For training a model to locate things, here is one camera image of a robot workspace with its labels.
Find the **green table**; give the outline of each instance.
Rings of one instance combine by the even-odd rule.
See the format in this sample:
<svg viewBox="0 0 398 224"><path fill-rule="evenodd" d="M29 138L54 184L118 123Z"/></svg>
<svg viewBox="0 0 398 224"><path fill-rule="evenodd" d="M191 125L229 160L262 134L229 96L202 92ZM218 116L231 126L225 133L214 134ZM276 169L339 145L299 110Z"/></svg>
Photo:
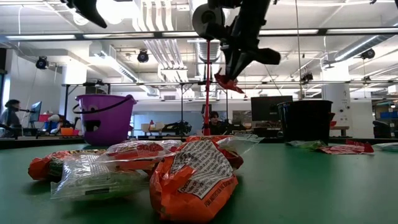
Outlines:
<svg viewBox="0 0 398 224"><path fill-rule="evenodd" d="M0 151L1 223L159 223L149 192L105 202L50 200L27 175L33 157L85 145ZM283 144L248 151L214 223L398 223L398 154L341 155Z"/></svg>

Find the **purple bucket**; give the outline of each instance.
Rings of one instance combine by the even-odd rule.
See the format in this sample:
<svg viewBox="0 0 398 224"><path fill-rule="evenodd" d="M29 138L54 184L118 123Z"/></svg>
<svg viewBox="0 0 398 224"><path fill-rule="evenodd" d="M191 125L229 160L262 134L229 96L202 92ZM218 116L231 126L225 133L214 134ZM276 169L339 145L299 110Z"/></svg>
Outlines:
<svg viewBox="0 0 398 224"><path fill-rule="evenodd" d="M80 95L79 101L83 138L92 146L111 146L127 139L132 106L131 95Z"/></svg>

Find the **red pole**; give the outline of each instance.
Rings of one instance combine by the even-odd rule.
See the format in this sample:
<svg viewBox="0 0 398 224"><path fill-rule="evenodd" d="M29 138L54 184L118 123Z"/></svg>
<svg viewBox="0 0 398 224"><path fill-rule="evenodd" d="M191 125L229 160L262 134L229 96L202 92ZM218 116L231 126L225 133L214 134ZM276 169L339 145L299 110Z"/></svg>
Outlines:
<svg viewBox="0 0 398 224"><path fill-rule="evenodd" d="M205 128L204 136L210 135L209 128L209 91L210 91L210 40L207 40L207 78L206 78L206 106L205 106Z"/></svg>

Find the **snack package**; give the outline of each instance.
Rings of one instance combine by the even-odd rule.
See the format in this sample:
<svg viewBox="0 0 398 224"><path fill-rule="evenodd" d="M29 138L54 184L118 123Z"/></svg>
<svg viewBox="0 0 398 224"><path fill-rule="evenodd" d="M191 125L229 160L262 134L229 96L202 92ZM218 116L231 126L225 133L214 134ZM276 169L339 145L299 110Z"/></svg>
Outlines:
<svg viewBox="0 0 398 224"><path fill-rule="evenodd" d="M237 133L234 136L217 141L217 145L219 145L219 149L226 149L229 152L236 152L239 155L243 155L254 146L257 146L263 139L255 134Z"/></svg>
<svg viewBox="0 0 398 224"><path fill-rule="evenodd" d="M213 141L193 141L159 163L150 179L150 200L163 220L206 223L237 184L233 168Z"/></svg>
<svg viewBox="0 0 398 224"><path fill-rule="evenodd" d="M76 150L53 152L44 158L35 158L29 165L27 173L34 180L51 180L58 182L62 176L62 166L65 159L82 154L100 155L105 150Z"/></svg>
<svg viewBox="0 0 398 224"><path fill-rule="evenodd" d="M213 142L218 142L228 137L233 137L233 136L189 136L186 142L200 141L200 140L211 140Z"/></svg>
<svg viewBox="0 0 398 224"><path fill-rule="evenodd" d="M181 145L179 140L128 141L109 147L97 161L115 161L119 170L144 170L151 175L151 170L162 156Z"/></svg>
<svg viewBox="0 0 398 224"><path fill-rule="evenodd" d="M321 140L317 140L317 141L291 141L291 142L287 142L286 144L290 145L290 146L295 146L295 147L300 147L303 149L311 149L311 150L316 150L319 147L324 147L327 145L325 143L323 143Z"/></svg>
<svg viewBox="0 0 398 224"><path fill-rule="evenodd" d="M101 200L123 197L148 187L145 173L120 171L95 163L98 156L81 155L63 162L59 183L51 183L51 199Z"/></svg>
<svg viewBox="0 0 398 224"><path fill-rule="evenodd" d="M322 146L318 150L327 154L364 154L373 153L372 145L369 143L361 143L352 140L347 140L345 145L339 146Z"/></svg>
<svg viewBox="0 0 398 224"><path fill-rule="evenodd" d="M398 152L398 142L380 143L375 144L372 147L376 149L381 149L383 151Z"/></svg>
<svg viewBox="0 0 398 224"><path fill-rule="evenodd" d="M243 154L251 150L264 138L259 138L255 134L235 134L217 142L218 150L223 153L234 170L243 164Z"/></svg>

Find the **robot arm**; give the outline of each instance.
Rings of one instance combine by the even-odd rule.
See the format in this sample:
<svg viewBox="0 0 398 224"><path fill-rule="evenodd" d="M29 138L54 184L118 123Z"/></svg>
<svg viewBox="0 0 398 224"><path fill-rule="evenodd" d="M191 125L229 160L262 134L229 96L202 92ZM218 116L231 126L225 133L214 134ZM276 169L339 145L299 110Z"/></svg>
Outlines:
<svg viewBox="0 0 398 224"><path fill-rule="evenodd" d="M259 49L259 32L266 24L264 20L271 0L208 0L194 12L192 24L198 35L206 40L220 40L226 60L225 76L218 79L221 86L233 83L238 75L252 62L278 65L280 54L272 49ZM230 26L218 22L222 8L240 7L239 14Z"/></svg>

